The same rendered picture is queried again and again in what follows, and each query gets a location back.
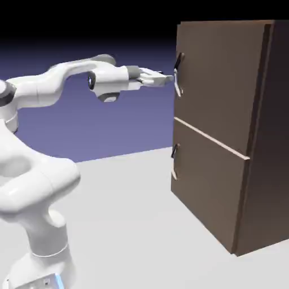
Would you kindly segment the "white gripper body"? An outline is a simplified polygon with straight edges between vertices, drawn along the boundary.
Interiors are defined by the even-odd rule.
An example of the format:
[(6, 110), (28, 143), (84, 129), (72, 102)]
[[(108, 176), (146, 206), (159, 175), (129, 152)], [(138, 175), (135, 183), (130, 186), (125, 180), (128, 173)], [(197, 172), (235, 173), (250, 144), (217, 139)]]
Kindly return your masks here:
[(167, 76), (158, 71), (138, 67), (139, 76), (137, 81), (144, 86), (164, 86)]

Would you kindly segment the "tall brown cabinet door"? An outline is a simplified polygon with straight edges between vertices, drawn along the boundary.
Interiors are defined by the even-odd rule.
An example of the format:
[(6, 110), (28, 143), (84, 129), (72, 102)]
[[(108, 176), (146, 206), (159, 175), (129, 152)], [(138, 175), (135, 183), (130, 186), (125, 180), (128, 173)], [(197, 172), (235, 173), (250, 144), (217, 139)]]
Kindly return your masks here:
[(247, 156), (272, 21), (192, 21), (177, 29), (175, 116)]

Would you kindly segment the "short brown cabinet door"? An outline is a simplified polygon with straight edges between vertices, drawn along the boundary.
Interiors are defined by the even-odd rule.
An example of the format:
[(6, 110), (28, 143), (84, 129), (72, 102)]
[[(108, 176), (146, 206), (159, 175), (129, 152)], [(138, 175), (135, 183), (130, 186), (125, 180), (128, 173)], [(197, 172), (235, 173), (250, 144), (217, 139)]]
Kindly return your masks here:
[(178, 180), (171, 189), (177, 198), (230, 252), (235, 251), (240, 198), (247, 157), (239, 156), (174, 121), (173, 146)]

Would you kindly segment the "brown wooden cabinet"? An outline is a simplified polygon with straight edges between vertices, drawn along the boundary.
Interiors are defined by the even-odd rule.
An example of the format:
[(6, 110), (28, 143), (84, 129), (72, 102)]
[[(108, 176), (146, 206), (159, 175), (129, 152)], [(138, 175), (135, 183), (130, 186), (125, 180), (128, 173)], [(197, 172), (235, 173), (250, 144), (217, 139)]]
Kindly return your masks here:
[(174, 114), (194, 131), (247, 157), (236, 231), (237, 256), (289, 239), (289, 20), (270, 20), (252, 141), (244, 156)]

